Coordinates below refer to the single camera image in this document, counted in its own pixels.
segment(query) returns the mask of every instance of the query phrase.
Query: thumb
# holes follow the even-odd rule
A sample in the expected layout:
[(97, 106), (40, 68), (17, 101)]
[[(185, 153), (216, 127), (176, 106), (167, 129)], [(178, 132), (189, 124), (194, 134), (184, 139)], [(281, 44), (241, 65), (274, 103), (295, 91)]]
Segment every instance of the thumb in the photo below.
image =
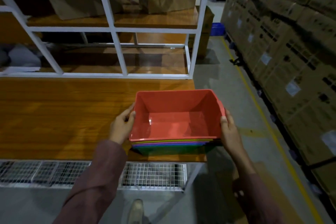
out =
[(228, 119), (226, 118), (226, 116), (222, 116), (220, 118), (220, 123), (221, 123), (221, 127), (222, 127), (223, 130), (229, 128), (229, 123), (228, 123)]
[(135, 119), (135, 111), (131, 112), (131, 114), (129, 115), (129, 118), (128, 118), (127, 128), (128, 128), (130, 131), (131, 131), (132, 128), (133, 128), (134, 119)]

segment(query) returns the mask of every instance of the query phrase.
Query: stack of plastic bins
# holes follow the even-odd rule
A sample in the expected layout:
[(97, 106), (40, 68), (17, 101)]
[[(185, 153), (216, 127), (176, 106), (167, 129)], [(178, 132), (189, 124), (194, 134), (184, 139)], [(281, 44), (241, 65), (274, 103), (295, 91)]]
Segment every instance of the stack of plastic bins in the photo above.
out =
[(212, 90), (142, 91), (132, 148), (143, 155), (200, 154), (219, 145), (223, 104)]

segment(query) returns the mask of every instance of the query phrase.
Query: red plastic bin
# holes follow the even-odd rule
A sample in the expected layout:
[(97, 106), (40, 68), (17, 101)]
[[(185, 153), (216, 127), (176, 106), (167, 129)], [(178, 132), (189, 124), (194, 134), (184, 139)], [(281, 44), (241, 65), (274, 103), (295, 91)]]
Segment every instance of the red plastic bin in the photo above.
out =
[(223, 104), (212, 90), (139, 91), (131, 142), (221, 137)]

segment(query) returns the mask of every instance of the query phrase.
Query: hand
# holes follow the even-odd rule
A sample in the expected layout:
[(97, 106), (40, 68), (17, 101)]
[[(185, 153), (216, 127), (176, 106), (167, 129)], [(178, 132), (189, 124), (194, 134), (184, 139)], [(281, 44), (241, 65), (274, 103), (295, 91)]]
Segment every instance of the hand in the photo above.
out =
[(220, 120), (222, 126), (221, 141), (223, 146), (231, 156), (245, 154), (246, 151), (235, 122), (233, 121), (233, 117), (227, 109), (225, 109), (225, 114), (226, 117), (222, 116)]
[(129, 137), (129, 133), (132, 131), (135, 119), (135, 112), (132, 112), (133, 107), (134, 103), (118, 115), (111, 123), (110, 135), (108, 136), (109, 140), (121, 145)]

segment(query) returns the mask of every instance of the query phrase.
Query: yellow floor line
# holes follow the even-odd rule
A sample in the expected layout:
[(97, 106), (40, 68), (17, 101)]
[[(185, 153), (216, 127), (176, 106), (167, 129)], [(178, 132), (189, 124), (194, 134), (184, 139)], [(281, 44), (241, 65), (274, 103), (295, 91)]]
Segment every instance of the yellow floor line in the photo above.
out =
[[(227, 51), (228, 51), (230, 57), (231, 57), (232, 59), (234, 59), (234, 57), (233, 57), (232, 54), (231, 54), (231, 51), (230, 51), (229, 47), (227, 46), (227, 44), (226, 44), (225, 41), (224, 41), (224, 38), (223, 38), (223, 37), (220, 37), (220, 38), (221, 38), (221, 40), (222, 40), (222, 42), (223, 42), (225, 48), (227, 49)], [(297, 173), (296, 173), (294, 167), (292, 166), (291, 162), (290, 162), (289, 159), (287, 158), (287, 155), (286, 155), (284, 149), (283, 149), (282, 146), (280, 145), (279, 140), (278, 140), (277, 136), (275, 135), (275, 133), (274, 133), (274, 131), (273, 131), (271, 125), (270, 125), (269, 122), (267, 121), (264, 112), (262, 111), (260, 105), (258, 104), (257, 100), (255, 99), (254, 94), (253, 94), (253, 92), (252, 92), (250, 86), (249, 86), (248, 83), (246, 82), (246, 80), (245, 80), (245, 78), (244, 78), (244, 76), (243, 76), (243, 74), (242, 74), (240, 68), (239, 68), (238, 66), (235, 66), (235, 67), (237, 68), (237, 70), (238, 70), (238, 72), (239, 72), (239, 74), (240, 74), (240, 76), (241, 76), (241, 79), (242, 79), (242, 81), (244, 82), (244, 85), (245, 85), (246, 88), (247, 88), (247, 91), (248, 91), (249, 94), (251, 95), (251, 98), (252, 98), (252, 100), (253, 100), (255, 106), (257, 107), (257, 109), (258, 109), (258, 111), (259, 111), (259, 113), (260, 113), (260, 115), (261, 115), (261, 117), (262, 117), (264, 123), (266, 124), (266, 127), (267, 127), (268, 131), (270, 132), (270, 134), (271, 134), (271, 136), (272, 136), (272, 138), (273, 138), (273, 140), (274, 140), (274, 142), (275, 142), (275, 145), (277, 146), (277, 148), (278, 148), (280, 154), (282, 155), (283, 159), (285, 160), (285, 163), (286, 163), (286, 165), (287, 165), (287, 167), (288, 167), (288, 169), (289, 169), (289, 172), (290, 172), (290, 174), (292, 175), (293, 179), (295, 180), (296, 185), (299, 187), (299, 190), (300, 190), (302, 196), (304, 197), (304, 199), (305, 199), (305, 201), (306, 201), (306, 203), (307, 203), (307, 205), (308, 205), (308, 207), (309, 207), (309, 209), (310, 209), (310, 211), (311, 211), (311, 213), (312, 213), (312, 215), (313, 215), (313, 217), (314, 217), (316, 223), (323, 223), (323, 221), (322, 221), (322, 219), (321, 219), (319, 213), (317, 212), (317, 210), (316, 210), (316, 208), (315, 208), (313, 202), (311, 201), (310, 197), (308, 196), (308, 194), (307, 194), (307, 192), (306, 192), (306, 190), (305, 190), (305, 188), (304, 188), (304, 186), (303, 186), (303, 184), (302, 184), (300, 178), (298, 177), (298, 175), (297, 175)]]

